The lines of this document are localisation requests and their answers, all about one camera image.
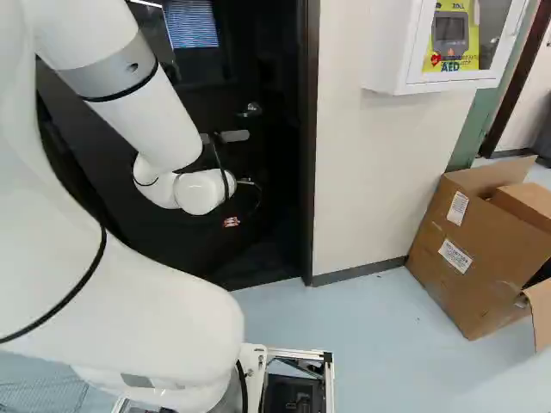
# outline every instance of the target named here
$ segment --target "white wall cabinet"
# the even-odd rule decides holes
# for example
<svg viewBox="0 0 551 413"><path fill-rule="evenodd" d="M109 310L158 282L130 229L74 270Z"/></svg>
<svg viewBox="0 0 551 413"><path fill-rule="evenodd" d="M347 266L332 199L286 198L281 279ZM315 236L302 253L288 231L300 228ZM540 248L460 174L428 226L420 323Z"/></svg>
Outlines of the white wall cabinet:
<svg viewBox="0 0 551 413"><path fill-rule="evenodd" d="M390 95L497 87L528 2L369 2L363 87Z"/></svg>

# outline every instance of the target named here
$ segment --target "metal frame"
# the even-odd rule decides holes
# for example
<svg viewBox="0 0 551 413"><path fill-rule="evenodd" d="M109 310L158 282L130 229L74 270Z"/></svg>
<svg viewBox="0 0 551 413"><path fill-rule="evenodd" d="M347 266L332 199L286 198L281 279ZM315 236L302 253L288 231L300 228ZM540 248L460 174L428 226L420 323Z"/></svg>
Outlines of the metal frame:
<svg viewBox="0 0 551 413"><path fill-rule="evenodd" d="M272 360L321 361L324 363L325 413L335 413L335 365L333 353L322 350L289 350L268 348L268 363Z"/></svg>
<svg viewBox="0 0 551 413"><path fill-rule="evenodd" d="M290 350L285 348L268 348L267 364L270 364L273 360L279 360L283 363L285 363L285 361L313 361L323 363L323 377L319 377L318 374L313 372L308 373L313 373L315 374L316 379L323 380L325 387L325 413L335 413L335 366L332 353L322 350L305 351ZM304 370L300 367L300 364L298 367L292 367L298 368L299 371L304 372ZM127 398L119 398L111 410L111 413L125 413L130 403L131 401Z"/></svg>

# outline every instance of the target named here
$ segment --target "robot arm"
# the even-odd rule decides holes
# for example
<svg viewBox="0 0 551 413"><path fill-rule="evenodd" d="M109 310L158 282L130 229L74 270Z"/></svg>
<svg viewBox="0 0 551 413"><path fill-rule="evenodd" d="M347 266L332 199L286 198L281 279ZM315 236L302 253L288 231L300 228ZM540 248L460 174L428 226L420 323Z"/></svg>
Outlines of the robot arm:
<svg viewBox="0 0 551 413"><path fill-rule="evenodd" d="M37 54L139 155L136 188L163 208L202 215L236 182L220 170L175 174L201 155L202 142L122 0L27 0Z"/></svg>
<svg viewBox="0 0 551 413"><path fill-rule="evenodd" d="M4 0L0 34L0 349L72 365L118 395L208 411L232 383L241 310L121 244L63 189L36 126L34 51L140 151L139 173L161 181L193 162L193 123L122 0ZM113 57L129 47L136 61ZM137 83L126 76L134 63ZM114 72L96 72L104 64Z"/></svg>

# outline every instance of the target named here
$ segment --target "cardboard box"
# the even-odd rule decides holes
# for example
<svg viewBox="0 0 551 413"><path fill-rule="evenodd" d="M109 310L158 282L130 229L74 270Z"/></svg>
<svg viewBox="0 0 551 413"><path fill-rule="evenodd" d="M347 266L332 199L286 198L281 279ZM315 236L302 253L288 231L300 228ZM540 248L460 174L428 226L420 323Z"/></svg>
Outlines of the cardboard box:
<svg viewBox="0 0 551 413"><path fill-rule="evenodd" d="M531 309L536 349L551 343L551 325L544 322L551 317L551 280L525 289L551 257L551 231L538 227L551 202L534 196L533 188L498 191L522 183L535 160L444 174L413 241L407 268L469 340Z"/></svg>

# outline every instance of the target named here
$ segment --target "door frame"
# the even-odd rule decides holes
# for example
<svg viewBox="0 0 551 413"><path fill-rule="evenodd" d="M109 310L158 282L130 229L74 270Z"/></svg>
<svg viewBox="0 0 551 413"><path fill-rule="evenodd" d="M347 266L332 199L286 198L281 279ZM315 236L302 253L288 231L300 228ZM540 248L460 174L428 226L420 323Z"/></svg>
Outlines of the door frame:
<svg viewBox="0 0 551 413"><path fill-rule="evenodd" d="M300 116L300 276L313 282L313 223L318 125L320 0L297 2Z"/></svg>

